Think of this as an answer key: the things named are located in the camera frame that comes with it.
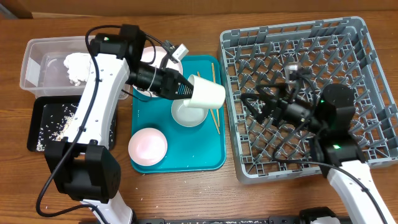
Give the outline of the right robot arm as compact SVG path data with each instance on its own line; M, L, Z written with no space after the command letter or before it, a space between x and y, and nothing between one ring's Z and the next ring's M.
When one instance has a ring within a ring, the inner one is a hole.
M323 176L339 195L352 223L394 223L371 175L364 154L350 133L350 122L356 108L354 91L342 84L325 87L312 102L298 97L298 89L287 91L286 84L275 84L277 93L265 92L266 85L257 86L257 93L243 93L240 99L253 115L263 123L270 118L275 127L283 123L294 126L296 132L306 130L309 138L310 160L279 159L276 146L271 159L285 164L317 165Z

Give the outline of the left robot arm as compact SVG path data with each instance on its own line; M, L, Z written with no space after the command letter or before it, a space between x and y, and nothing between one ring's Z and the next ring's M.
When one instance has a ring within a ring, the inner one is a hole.
M86 33L86 87L64 137L44 151L48 183L77 201L77 208L89 208L101 223L136 221L119 193L121 166L109 151L110 126L123 86L135 85L168 100L193 95L193 85L180 72L141 60L147 40L153 36L129 24L120 25L118 34L105 34L100 26Z

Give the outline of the white cup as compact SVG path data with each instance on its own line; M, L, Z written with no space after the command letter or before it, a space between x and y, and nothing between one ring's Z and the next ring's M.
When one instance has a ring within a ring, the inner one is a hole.
M189 108L220 109L226 98L223 85L211 82L196 75L190 75L188 81L193 85L193 95L183 103Z

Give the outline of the black tray bin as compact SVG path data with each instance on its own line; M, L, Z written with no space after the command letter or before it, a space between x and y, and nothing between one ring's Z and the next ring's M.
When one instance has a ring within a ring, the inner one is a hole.
M78 108L80 95L41 96L34 102L27 149L43 152L47 143L59 141Z

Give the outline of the clear plastic bin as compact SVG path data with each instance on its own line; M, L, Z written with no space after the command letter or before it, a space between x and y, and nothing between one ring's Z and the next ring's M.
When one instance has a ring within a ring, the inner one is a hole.
M86 82L69 79L64 61L70 54L86 54L83 36L51 37L28 41L19 86L35 97L82 95Z

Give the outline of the grey dishwasher rack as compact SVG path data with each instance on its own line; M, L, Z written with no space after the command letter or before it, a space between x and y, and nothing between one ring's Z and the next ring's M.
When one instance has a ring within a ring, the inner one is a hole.
M258 123L241 102L259 84L268 94L298 62L312 71L298 98L311 103L330 84L354 91L350 133L372 168L397 163L397 103L365 21L357 16L226 30L220 35L221 79L226 88L230 139L237 179L258 184L320 173L308 165L311 134L271 119Z

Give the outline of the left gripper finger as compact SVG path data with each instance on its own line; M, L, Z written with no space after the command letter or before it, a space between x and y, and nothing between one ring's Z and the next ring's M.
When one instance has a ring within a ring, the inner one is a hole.
M191 83L178 71L171 68L166 68L167 83L173 85L190 86Z
M186 79L172 79L170 81L170 100L190 99L193 95L193 85Z

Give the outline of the crumpled white tissue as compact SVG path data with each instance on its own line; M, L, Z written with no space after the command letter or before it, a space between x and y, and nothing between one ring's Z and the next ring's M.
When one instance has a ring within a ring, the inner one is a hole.
M69 54L63 64L68 69L67 73L71 84L80 86L81 83L87 81L91 67L90 54L81 52Z

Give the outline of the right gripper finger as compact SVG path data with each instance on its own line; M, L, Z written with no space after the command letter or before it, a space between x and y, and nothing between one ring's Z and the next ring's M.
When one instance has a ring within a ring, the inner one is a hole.
M267 117L266 107L264 103L260 103L261 107L255 108L252 104L252 101L261 101L261 95L255 93L243 93L240 96L240 100L252 114L253 118L259 123L262 124Z
M277 93L270 95L265 92L264 88L276 88ZM256 121L262 124L266 118L273 118L272 124L280 124L282 121L282 108L280 107L281 101L287 95L287 84L276 83L276 84L259 84L256 86L258 92L258 98L264 103L259 114L256 115Z

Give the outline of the teal plastic tray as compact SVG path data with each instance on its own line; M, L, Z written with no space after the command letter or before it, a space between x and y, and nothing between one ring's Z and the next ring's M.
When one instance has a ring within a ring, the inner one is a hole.
M226 160L226 131L224 108L214 111L220 135L217 133L211 114L198 126L188 128L175 122L171 115L170 100L144 96L133 91L138 99L132 101L132 131L143 128L161 131L168 143L165 157L153 166L140 166L131 162L133 168L143 174L166 172L190 172L217 170Z

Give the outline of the large pink plate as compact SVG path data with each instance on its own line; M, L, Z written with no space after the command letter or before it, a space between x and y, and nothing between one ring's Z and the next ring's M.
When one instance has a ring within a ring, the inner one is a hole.
M162 47L159 47L159 46L155 46L155 50L156 50L155 60L151 64L151 66L159 68L160 64L162 62L162 59L166 56L167 53ZM142 57L141 57L141 62L151 62L153 58L154 58L154 49L153 49L153 47L146 47L143 50L143 54L142 54ZM166 67L174 69L174 70L177 70L183 75L183 66L182 66L181 62L174 63L171 59L168 59ZM140 88L138 88L138 87L136 87L134 85L132 87L138 93L140 93L140 94L142 94L144 96L157 98L157 95L155 95L154 92L152 92L152 91L145 91L145 90L142 90L142 89L140 89Z

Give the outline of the wooden chopstick inner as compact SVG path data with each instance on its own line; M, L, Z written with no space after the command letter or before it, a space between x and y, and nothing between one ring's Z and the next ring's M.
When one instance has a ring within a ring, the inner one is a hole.
M201 77L200 72L197 72L197 76L198 76L198 77ZM212 119L213 119L213 121L214 121L216 130L217 130L217 133L220 135L220 129L219 129L219 126L218 126L218 122L217 122L217 120L216 120L216 118L215 118L214 111L213 111L213 110L210 110L210 113L211 113L211 117L212 117Z

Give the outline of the rice pile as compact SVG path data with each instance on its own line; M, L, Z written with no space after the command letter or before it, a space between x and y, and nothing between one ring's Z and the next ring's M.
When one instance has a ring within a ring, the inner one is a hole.
M37 137L33 140L33 150L44 152L50 141L61 141L66 129L74 119L78 103L52 103L43 106Z

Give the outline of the grey bowl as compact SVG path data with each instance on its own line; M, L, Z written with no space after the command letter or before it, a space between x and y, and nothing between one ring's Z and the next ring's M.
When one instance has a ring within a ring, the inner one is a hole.
M204 122L208 111L203 108L189 108L184 105L183 100L174 100L171 115L179 125L191 128Z

